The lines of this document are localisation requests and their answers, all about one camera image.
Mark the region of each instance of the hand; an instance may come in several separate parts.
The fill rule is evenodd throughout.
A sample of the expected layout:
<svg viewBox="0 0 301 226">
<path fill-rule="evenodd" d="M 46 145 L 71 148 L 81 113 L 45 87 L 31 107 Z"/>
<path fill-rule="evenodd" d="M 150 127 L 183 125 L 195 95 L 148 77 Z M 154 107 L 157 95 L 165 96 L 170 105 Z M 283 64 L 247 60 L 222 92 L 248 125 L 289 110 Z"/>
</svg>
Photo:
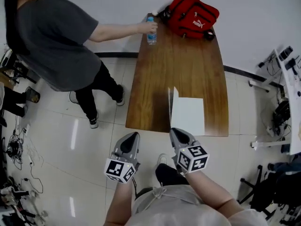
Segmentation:
<svg viewBox="0 0 301 226">
<path fill-rule="evenodd" d="M 155 22 L 145 22 L 137 24 L 138 33 L 155 33 L 158 24 Z"/>
</svg>

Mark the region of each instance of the wall baseboard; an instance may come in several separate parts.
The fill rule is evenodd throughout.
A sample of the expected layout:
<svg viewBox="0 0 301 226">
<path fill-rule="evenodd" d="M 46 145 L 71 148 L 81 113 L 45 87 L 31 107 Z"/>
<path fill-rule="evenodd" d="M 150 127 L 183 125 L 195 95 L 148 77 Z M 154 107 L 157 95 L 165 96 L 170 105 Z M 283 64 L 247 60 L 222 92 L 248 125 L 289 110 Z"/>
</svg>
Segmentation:
<svg viewBox="0 0 301 226">
<path fill-rule="evenodd" d="M 100 58 L 138 58 L 139 53 L 134 53 L 134 52 L 101 52 L 101 53 L 95 53 L 98 57 Z M 257 74 L 249 73 L 243 70 L 235 69 L 230 66 L 224 65 L 224 70 L 230 73 L 238 74 L 241 76 L 248 77 L 253 80 L 261 81 L 264 82 L 266 78 L 263 78 Z M 280 93 L 284 93 L 284 88 L 282 85 L 276 83 L 276 82 L 271 82 L 271 86 L 274 86 L 276 88 L 280 88 Z"/>
<path fill-rule="evenodd" d="M 95 53 L 100 58 L 138 58 L 139 53 L 134 52 L 101 52 Z"/>
</svg>

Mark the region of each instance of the wooden table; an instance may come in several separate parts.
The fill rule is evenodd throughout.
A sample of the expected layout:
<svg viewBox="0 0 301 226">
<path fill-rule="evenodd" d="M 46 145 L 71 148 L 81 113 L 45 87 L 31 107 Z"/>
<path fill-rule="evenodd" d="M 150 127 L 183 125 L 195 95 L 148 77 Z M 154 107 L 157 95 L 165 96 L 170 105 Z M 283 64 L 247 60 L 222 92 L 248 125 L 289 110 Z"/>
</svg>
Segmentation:
<svg viewBox="0 0 301 226">
<path fill-rule="evenodd" d="M 142 38 L 126 127 L 169 132 L 167 91 L 175 86 L 180 97 L 204 99 L 206 136 L 227 137 L 227 87 L 217 39 L 183 39 L 155 21 L 157 44 Z"/>
</svg>

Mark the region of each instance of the forearm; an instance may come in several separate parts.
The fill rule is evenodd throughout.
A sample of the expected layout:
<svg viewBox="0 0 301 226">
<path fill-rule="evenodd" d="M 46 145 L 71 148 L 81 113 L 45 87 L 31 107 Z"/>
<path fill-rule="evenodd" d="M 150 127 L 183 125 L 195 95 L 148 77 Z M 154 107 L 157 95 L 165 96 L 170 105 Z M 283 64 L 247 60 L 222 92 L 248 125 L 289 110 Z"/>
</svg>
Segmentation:
<svg viewBox="0 0 301 226">
<path fill-rule="evenodd" d="M 132 214 L 132 184 L 118 183 L 105 225 L 125 225 Z"/>
<path fill-rule="evenodd" d="M 139 33 L 137 24 L 129 25 L 99 25 L 99 29 L 91 36 L 94 42 L 121 39 Z"/>
<path fill-rule="evenodd" d="M 234 213 L 241 211 L 242 208 L 235 201 L 232 195 L 223 187 L 208 178 L 203 172 L 197 171 L 186 174 L 187 181 L 194 189 L 197 195 L 208 206 L 218 210 L 223 215 L 231 216 Z"/>
</svg>

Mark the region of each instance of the white shirt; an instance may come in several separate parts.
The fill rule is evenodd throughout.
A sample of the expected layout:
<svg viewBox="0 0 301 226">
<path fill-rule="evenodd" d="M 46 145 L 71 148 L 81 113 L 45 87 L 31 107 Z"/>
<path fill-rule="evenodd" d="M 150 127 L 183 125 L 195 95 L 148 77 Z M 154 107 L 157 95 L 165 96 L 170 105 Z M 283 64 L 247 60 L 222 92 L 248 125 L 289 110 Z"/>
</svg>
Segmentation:
<svg viewBox="0 0 301 226">
<path fill-rule="evenodd" d="M 205 205 L 188 185 L 165 186 L 139 197 L 126 226 L 267 226 L 255 210 L 230 218 Z"/>
</svg>

